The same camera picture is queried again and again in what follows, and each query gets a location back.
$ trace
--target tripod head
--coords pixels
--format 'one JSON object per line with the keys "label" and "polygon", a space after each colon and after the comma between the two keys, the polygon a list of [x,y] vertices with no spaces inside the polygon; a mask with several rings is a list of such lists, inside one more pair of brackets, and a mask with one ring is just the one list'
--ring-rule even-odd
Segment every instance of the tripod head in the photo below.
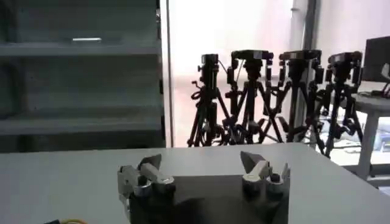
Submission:
{"label": "tripod head", "polygon": [[218,54],[203,54],[202,66],[198,66],[197,70],[202,71],[200,81],[204,83],[204,87],[208,91],[216,90],[216,79],[219,71]]}
{"label": "tripod head", "polygon": [[302,50],[302,51],[290,51],[279,55],[280,68],[280,82],[284,82],[286,72],[286,61],[288,61],[289,71],[288,77],[291,78],[293,83],[299,83],[303,72],[309,66],[311,61],[311,68],[315,71],[315,82],[322,83],[324,76],[324,69],[321,67],[321,55],[320,50]]}
{"label": "tripod head", "polygon": [[263,60],[266,60],[266,79],[271,79],[271,65],[274,53],[269,51],[242,50],[233,51],[231,56],[233,75],[234,70],[237,68],[238,60],[245,60],[244,68],[248,73],[248,79],[257,80],[261,76],[260,70],[263,66]]}
{"label": "tripod head", "polygon": [[352,83],[355,87],[360,86],[362,73],[361,59],[362,53],[358,51],[330,56],[325,80],[331,82],[331,76],[334,75],[335,83],[345,83],[348,79],[351,79],[350,71],[352,70]]}

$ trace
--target white desk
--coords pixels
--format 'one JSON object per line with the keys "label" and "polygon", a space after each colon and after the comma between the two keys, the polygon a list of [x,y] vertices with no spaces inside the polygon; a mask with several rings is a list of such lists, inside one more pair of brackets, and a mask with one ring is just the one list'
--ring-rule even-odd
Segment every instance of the white desk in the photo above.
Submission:
{"label": "white desk", "polygon": [[359,94],[354,94],[353,97],[356,99],[356,110],[367,113],[359,164],[356,170],[356,174],[366,180],[370,172],[371,154],[374,149],[379,117],[390,116],[390,100],[379,97],[364,97]]}
{"label": "white desk", "polygon": [[79,218],[128,223],[116,171],[163,154],[172,175],[243,174],[240,150],[260,153],[276,171],[291,166],[289,224],[390,222],[390,197],[299,143],[197,149],[40,152],[0,155],[0,223],[39,224]]}

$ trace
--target shelving unit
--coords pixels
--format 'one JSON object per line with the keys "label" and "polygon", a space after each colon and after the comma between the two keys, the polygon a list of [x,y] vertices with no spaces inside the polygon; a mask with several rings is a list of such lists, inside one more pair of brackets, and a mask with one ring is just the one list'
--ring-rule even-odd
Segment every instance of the shelving unit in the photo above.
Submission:
{"label": "shelving unit", "polygon": [[0,45],[0,57],[158,55],[158,44],[105,43],[8,43]]}
{"label": "shelving unit", "polygon": [[159,130],[161,108],[37,110],[0,121],[0,135]]}
{"label": "shelving unit", "polygon": [[155,0],[0,0],[0,152],[164,147],[157,12]]}

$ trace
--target yellow cable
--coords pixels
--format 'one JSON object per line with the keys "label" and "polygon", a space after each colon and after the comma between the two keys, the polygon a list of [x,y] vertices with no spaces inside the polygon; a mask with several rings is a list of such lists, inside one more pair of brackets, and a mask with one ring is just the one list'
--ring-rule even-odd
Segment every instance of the yellow cable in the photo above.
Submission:
{"label": "yellow cable", "polygon": [[81,219],[66,219],[66,220],[62,220],[61,221],[61,224],[72,224],[72,223],[75,223],[75,224],[88,224],[87,222],[84,222]]}

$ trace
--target gray shelf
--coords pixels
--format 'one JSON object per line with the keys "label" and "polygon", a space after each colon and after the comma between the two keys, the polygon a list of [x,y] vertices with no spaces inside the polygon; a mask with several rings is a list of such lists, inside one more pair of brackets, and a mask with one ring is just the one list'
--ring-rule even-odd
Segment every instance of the gray shelf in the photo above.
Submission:
{"label": "gray shelf", "polygon": [[157,43],[7,43],[0,44],[0,57],[158,55]]}
{"label": "gray shelf", "polygon": [[161,108],[37,110],[0,121],[0,135],[161,130]]}

